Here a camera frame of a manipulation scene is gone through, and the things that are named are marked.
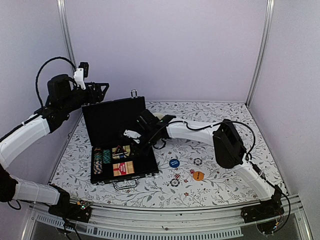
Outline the cream ribbed cup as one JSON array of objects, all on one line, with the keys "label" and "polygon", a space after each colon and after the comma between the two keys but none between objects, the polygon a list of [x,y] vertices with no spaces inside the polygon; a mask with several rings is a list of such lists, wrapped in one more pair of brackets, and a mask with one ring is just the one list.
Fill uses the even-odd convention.
[{"label": "cream ribbed cup", "polygon": [[161,120],[165,116],[164,114],[158,112],[153,113],[153,115],[157,117],[159,120]]}]

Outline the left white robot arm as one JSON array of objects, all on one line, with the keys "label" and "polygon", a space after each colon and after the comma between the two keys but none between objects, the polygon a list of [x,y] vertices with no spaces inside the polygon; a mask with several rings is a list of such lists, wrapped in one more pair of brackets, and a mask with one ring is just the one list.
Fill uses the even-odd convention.
[{"label": "left white robot arm", "polygon": [[29,201],[54,205],[63,216],[74,213],[74,205],[62,198],[62,191],[50,185],[34,183],[7,172],[10,164],[39,139],[53,133],[70,113],[84,105],[100,103],[108,83],[84,82],[83,77],[60,74],[47,82],[45,105],[0,139],[0,201]]}]

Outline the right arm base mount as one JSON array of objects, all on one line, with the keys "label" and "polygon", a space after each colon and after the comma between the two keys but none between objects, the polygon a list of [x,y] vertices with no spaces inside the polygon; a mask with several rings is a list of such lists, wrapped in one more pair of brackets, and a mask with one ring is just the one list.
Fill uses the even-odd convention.
[{"label": "right arm base mount", "polygon": [[263,235],[272,235],[279,231],[283,226],[281,220],[285,213],[281,202],[281,193],[275,193],[270,200],[260,201],[258,205],[247,206],[241,209],[240,215],[245,223],[273,218],[270,221],[258,223],[258,231]]}]

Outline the floral table mat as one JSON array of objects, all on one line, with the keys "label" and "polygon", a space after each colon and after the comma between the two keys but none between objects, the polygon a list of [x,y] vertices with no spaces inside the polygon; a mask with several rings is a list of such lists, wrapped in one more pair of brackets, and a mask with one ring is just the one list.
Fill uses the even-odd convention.
[{"label": "floral table mat", "polygon": [[[251,149],[253,162],[264,171],[271,183],[278,185],[283,192],[287,191],[267,144],[243,103],[148,102],[146,107],[153,113],[175,115],[192,121],[236,121],[236,129],[245,147]],[[51,179],[52,184],[69,192],[74,200],[145,208],[195,208],[257,199],[256,193],[241,177],[218,166],[213,148],[201,142],[168,140],[166,146],[154,151],[158,175],[140,179],[137,186],[131,189],[123,189],[123,183],[118,184],[118,189],[111,184],[91,184],[91,149],[85,122],[80,120]],[[202,159],[201,165],[194,164],[196,158]],[[170,167],[171,159],[178,159],[179,167]],[[191,169],[204,173],[204,179],[194,180]],[[170,185],[175,174],[180,175],[177,187]]]}]

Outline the orange chip stack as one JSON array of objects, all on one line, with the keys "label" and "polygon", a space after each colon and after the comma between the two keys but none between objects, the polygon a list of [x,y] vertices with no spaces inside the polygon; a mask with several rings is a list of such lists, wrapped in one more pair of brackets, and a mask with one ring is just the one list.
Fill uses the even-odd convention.
[{"label": "orange chip stack", "polygon": [[93,150],[93,173],[95,175],[101,174],[103,172],[102,160],[103,151],[101,148],[97,147]]}]

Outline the triangular all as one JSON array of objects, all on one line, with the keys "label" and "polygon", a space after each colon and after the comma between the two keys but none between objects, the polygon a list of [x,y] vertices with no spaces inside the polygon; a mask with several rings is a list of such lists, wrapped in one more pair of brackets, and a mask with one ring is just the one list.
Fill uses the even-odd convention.
[{"label": "triangular all", "polygon": [[120,145],[118,145],[117,147],[112,148],[112,155],[113,156],[124,155],[126,153],[127,153],[127,151]]}]

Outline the aluminium frame post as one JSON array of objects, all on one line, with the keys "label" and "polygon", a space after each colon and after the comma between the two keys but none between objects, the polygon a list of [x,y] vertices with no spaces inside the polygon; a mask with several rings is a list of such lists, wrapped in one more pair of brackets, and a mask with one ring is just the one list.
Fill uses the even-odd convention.
[{"label": "aluminium frame post", "polygon": [[64,0],[57,0],[57,10],[58,10],[58,16],[59,21],[61,25],[62,35],[65,43],[65,48],[67,52],[67,56],[69,60],[75,65],[75,55],[72,47],[72,41],[71,41],[71,35],[68,25],[68,18],[67,18],[67,11],[66,11],[66,5]]},{"label": "aluminium frame post", "polygon": [[268,39],[269,39],[271,27],[272,27],[274,7],[275,7],[275,0],[266,1],[266,11],[265,11],[265,17],[264,17],[264,24],[262,28],[260,47],[258,51],[255,68],[253,71],[251,84],[250,84],[248,95],[246,97],[246,102],[245,102],[245,105],[247,106],[248,109],[251,107],[251,104],[253,102],[253,98],[257,89],[260,73],[262,70],[264,56],[267,49]]}]

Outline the red playing card deck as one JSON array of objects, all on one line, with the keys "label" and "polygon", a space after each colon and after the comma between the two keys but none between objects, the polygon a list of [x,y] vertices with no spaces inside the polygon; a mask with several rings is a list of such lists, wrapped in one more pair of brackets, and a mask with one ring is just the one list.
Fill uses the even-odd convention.
[{"label": "red playing card deck", "polygon": [[125,176],[135,173],[133,161],[115,163],[112,165],[112,169],[114,177]]}]

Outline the blue playing card deck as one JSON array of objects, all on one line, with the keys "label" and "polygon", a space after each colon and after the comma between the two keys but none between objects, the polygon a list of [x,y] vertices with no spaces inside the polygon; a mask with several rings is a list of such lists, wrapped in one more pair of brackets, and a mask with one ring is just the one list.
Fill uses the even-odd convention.
[{"label": "blue playing card deck", "polygon": [[112,159],[113,160],[127,158],[130,155],[131,155],[131,146],[130,145],[124,145],[124,146],[118,145],[117,147],[112,148]]}]

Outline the black poker chip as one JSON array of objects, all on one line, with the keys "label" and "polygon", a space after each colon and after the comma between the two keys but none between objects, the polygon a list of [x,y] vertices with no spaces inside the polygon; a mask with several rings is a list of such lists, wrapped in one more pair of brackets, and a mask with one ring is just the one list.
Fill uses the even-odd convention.
[{"label": "black poker chip", "polygon": [[180,184],[180,182],[179,182],[178,179],[172,179],[172,180],[170,181],[170,185],[171,185],[172,187],[177,187],[179,184]]}]

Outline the orange big blind button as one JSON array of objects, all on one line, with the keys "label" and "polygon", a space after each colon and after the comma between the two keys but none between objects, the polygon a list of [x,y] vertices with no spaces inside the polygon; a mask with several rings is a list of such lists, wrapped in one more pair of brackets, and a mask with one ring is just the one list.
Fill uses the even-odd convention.
[{"label": "orange big blind button", "polygon": [[193,179],[195,181],[202,181],[204,179],[204,177],[205,177],[205,174],[201,171],[195,171],[193,173]]}]

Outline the green chip stack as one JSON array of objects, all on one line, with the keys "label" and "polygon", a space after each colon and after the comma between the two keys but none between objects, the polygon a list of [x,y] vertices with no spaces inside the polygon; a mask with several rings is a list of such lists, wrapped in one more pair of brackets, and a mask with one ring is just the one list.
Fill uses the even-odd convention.
[{"label": "green chip stack", "polygon": [[110,164],[112,162],[112,154],[109,149],[104,149],[102,151],[102,163]]}]

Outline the black poker set case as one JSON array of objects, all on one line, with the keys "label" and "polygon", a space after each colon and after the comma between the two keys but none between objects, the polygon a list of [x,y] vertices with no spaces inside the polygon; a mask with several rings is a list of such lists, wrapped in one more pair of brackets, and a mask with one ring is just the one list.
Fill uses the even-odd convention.
[{"label": "black poker set case", "polygon": [[[151,177],[159,173],[155,154],[152,149],[148,155],[137,154],[130,140],[123,136],[126,129],[138,131],[137,118],[146,109],[143,96],[129,97],[100,102],[82,107],[85,126],[91,143],[90,182],[94,185],[111,184],[122,181]],[[103,164],[102,173],[94,174],[94,149],[110,150],[117,146],[129,145],[130,156],[111,159],[111,163]],[[133,161],[133,174],[114,176],[113,164]]]}]

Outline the blue small blind button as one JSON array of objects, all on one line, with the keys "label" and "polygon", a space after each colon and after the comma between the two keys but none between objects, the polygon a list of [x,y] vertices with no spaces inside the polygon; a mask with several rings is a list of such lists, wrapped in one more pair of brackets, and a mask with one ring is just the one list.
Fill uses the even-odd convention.
[{"label": "blue small blind button", "polygon": [[171,168],[178,168],[180,166],[180,161],[176,158],[173,158],[169,161],[169,166]]}]

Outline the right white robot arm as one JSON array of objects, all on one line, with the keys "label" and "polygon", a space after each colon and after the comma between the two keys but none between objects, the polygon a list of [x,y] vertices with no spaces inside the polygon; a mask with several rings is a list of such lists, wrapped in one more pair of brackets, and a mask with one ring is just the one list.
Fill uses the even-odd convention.
[{"label": "right white robot arm", "polygon": [[133,140],[139,153],[147,153],[159,139],[186,139],[212,146],[216,163],[236,172],[256,193],[261,202],[258,213],[269,218],[282,205],[282,190],[270,183],[265,173],[252,162],[251,150],[246,149],[235,125],[237,121],[201,122],[164,115],[158,118],[144,110],[137,118],[140,130],[126,129],[124,136]]}]

